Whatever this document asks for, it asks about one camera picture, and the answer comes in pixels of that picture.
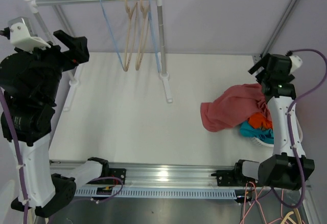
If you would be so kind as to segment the pink t shirt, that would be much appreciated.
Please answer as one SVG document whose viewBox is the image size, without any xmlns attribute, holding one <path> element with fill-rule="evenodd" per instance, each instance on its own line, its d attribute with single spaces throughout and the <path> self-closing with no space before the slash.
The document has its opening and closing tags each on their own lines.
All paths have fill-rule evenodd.
<svg viewBox="0 0 327 224">
<path fill-rule="evenodd" d="M 234 128 L 257 113 L 272 121 L 262 86 L 258 83 L 234 85 L 215 101 L 200 105 L 203 127 L 210 132 Z"/>
</svg>

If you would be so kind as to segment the beige wooden hanger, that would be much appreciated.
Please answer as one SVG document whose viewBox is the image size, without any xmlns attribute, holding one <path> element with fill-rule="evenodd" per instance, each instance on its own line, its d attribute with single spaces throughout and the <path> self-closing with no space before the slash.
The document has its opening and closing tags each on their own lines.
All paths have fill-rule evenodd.
<svg viewBox="0 0 327 224">
<path fill-rule="evenodd" d="M 136 2 L 132 7 L 129 7 L 128 0 L 124 0 L 125 11 L 128 15 L 128 27 L 127 27 L 127 36 L 126 36 L 126 44 L 125 44 L 125 51 L 124 51 L 124 62 L 123 62 L 123 70 L 128 72 L 131 57 L 133 54 L 135 39 L 136 39 L 136 32 L 137 32 L 137 6 L 138 2 Z M 132 20 L 134 18 L 134 26 L 133 26 L 133 35 L 131 36 L 131 29 L 132 29 Z"/>
<path fill-rule="evenodd" d="M 150 4 L 145 6 L 143 3 L 143 0 L 139 0 L 139 2 L 140 2 L 140 11 L 142 13 L 143 21 L 142 21 L 141 35 L 140 35 L 139 45 L 138 45 L 138 52 L 137 52 L 137 57 L 136 57 L 136 64 L 135 64 L 136 71 L 138 71 L 141 67 L 144 52 L 145 52 L 148 31 L 149 31 L 148 13 L 150 10 Z"/>
</svg>

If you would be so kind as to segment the light blue wire hanger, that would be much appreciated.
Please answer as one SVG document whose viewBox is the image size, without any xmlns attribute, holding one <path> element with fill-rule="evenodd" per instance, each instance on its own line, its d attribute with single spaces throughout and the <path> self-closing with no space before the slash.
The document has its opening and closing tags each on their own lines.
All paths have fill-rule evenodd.
<svg viewBox="0 0 327 224">
<path fill-rule="evenodd" d="M 117 41 L 114 38 L 113 31 L 112 31 L 111 26 L 110 26 L 109 18 L 108 18 L 107 14 L 106 14 L 105 8 L 104 8 L 103 3 L 102 3 L 102 0 L 99 0 L 99 2 L 100 2 L 101 9 L 102 9 L 103 17 L 104 17 L 104 19 L 106 21 L 106 26 L 107 26 L 109 35 L 111 37 L 111 40 L 112 40 L 112 43 L 113 43 L 113 46 L 114 46 L 114 50 L 116 52 L 116 55 L 117 55 L 118 60 L 120 62 L 120 65 L 123 68 L 122 58 L 121 58 L 121 55 L 120 55 L 120 52 L 119 52 L 119 49 L 118 49 Z"/>
<path fill-rule="evenodd" d="M 158 55 L 158 47 L 157 47 L 157 44 L 156 44 L 156 37 L 155 37 L 155 32 L 154 32 L 154 27 L 153 27 L 153 16 L 152 16 L 152 11 L 151 11 L 151 1 L 152 0 L 149 0 L 148 21 L 149 21 L 149 25 L 150 25 L 152 44 L 153 44 L 153 47 L 154 47 L 154 55 L 155 55 L 155 61 L 156 61 L 156 66 L 157 66 L 157 72 L 160 74 L 161 66 L 160 66 L 159 55 Z"/>
</svg>

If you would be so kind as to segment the orange t shirt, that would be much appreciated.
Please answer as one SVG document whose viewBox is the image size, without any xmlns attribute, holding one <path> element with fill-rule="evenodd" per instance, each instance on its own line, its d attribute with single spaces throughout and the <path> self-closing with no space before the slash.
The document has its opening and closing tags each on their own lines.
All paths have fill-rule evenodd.
<svg viewBox="0 0 327 224">
<path fill-rule="evenodd" d="M 255 113 L 248 119 L 249 125 L 255 129 L 268 130 L 273 129 L 272 122 L 261 113 Z"/>
</svg>

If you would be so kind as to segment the teal t shirt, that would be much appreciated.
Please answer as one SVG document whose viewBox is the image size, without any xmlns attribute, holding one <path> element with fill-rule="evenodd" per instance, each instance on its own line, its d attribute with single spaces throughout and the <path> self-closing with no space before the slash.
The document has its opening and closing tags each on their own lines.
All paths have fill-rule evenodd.
<svg viewBox="0 0 327 224">
<path fill-rule="evenodd" d="M 274 144 L 274 134 L 272 129 L 253 128 L 248 121 L 241 124 L 240 133 L 247 138 L 257 138 L 266 144 Z"/>
</svg>

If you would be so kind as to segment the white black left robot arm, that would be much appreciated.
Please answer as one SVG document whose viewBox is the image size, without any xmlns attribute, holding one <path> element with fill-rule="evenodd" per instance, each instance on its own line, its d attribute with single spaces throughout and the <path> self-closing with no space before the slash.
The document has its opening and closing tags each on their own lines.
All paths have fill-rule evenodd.
<svg viewBox="0 0 327 224">
<path fill-rule="evenodd" d="M 51 120 L 62 74 L 89 60 L 87 38 L 72 37 L 62 30 L 54 36 L 67 47 L 46 42 L 11 28 L 5 35 L 15 53 L 1 62 L 1 126 L 17 162 L 19 196 L 11 208 L 48 218 L 66 207 L 75 191 L 110 178 L 109 163 L 91 157 L 71 173 L 50 172 L 49 145 Z"/>
</svg>

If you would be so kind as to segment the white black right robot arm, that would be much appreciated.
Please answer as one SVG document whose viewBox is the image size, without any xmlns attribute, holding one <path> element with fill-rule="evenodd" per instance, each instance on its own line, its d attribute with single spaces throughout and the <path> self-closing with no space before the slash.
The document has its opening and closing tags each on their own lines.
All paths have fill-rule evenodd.
<svg viewBox="0 0 327 224">
<path fill-rule="evenodd" d="M 232 179 L 245 185 L 250 179 L 261 186 L 299 190 L 315 169 L 301 145 L 295 113 L 296 91 L 293 72 L 302 60 L 295 55 L 266 54 L 250 70 L 257 72 L 271 114 L 274 144 L 272 156 L 263 162 L 239 160 Z"/>
</svg>

